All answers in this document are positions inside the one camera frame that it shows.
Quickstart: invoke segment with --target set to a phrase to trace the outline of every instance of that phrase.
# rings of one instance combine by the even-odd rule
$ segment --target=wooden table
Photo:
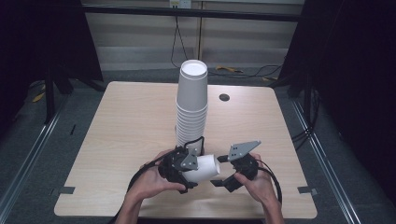
[[[228,102],[219,99],[222,93]],[[177,84],[112,82],[93,118],[65,182],[58,216],[112,217],[120,209],[134,173],[158,152],[176,144]],[[253,152],[276,174],[285,218],[314,218],[317,210],[274,91],[263,87],[208,86],[205,152],[226,155],[230,145],[261,140]],[[222,163],[218,178],[234,173]],[[261,205],[240,188],[230,193],[209,181],[187,194],[166,191],[143,202],[139,216],[157,218],[263,218]]]

